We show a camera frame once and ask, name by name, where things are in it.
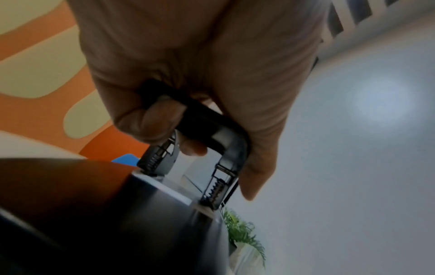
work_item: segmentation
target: black handle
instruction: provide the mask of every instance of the black handle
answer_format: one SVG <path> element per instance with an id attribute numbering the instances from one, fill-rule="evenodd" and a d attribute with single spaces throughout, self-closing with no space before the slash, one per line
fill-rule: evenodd
<path id="1" fill-rule="evenodd" d="M 147 80 L 138 92 L 145 109 L 162 95 L 183 103 L 187 110 L 176 129 L 186 137 L 199 140 L 220 153 L 220 163 L 224 163 L 229 170 L 236 174 L 241 170 L 249 154 L 249 138 L 237 123 L 154 79 Z"/>

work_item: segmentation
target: green plant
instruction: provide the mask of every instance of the green plant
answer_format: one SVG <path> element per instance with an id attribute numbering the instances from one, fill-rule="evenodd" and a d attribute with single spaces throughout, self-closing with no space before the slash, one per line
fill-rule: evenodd
<path id="1" fill-rule="evenodd" d="M 253 235 L 254 224 L 242 220 L 233 210 L 222 209 L 222 216 L 228 230 L 228 240 L 231 243 L 242 242 L 253 246 L 261 254 L 263 258 L 263 266 L 266 265 L 266 255 L 264 254 L 264 246 Z"/>

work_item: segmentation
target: plant pot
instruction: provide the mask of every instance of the plant pot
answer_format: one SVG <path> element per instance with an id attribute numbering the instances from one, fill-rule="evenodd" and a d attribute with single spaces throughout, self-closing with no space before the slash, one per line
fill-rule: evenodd
<path id="1" fill-rule="evenodd" d="M 233 242 L 228 242 L 228 247 L 229 247 L 228 256 L 231 256 L 231 254 L 234 253 L 234 251 L 236 251 L 237 246 Z"/>

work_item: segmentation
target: hand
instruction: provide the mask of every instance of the hand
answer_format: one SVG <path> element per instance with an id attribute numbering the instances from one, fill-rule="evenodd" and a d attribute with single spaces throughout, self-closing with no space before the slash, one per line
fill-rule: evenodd
<path id="1" fill-rule="evenodd" d="M 211 98 L 249 134 L 240 174 L 252 200 L 274 173 L 278 140 L 320 42 L 322 0 L 70 0 L 82 50 L 114 125 L 136 139 L 166 140 L 185 107 L 162 100 L 141 107 L 138 87 L 164 81 L 193 98 Z M 207 148 L 183 138 L 180 149 Z"/>

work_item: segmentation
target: blue object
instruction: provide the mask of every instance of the blue object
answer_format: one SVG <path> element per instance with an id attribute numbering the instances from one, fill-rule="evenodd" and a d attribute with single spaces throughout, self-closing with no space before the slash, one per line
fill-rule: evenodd
<path id="1" fill-rule="evenodd" d="M 129 166 L 136 166 L 138 161 L 139 161 L 139 158 L 133 154 L 125 154 L 119 158 L 112 160 L 112 162 L 114 162 L 114 163 L 120 163 L 120 164 L 124 164 L 124 165 L 129 165 Z"/>

